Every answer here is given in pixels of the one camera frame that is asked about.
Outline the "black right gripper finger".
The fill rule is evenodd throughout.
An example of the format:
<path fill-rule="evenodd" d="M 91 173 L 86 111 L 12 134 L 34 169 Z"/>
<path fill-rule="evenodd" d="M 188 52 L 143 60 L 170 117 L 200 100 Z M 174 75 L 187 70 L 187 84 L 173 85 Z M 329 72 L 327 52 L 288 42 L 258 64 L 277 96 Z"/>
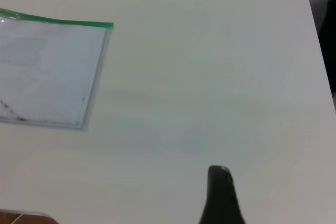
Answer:
<path fill-rule="evenodd" d="M 245 224 L 235 190 L 234 180 L 225 166 L 210 166 L 207 197 L 200 223 Z"/>

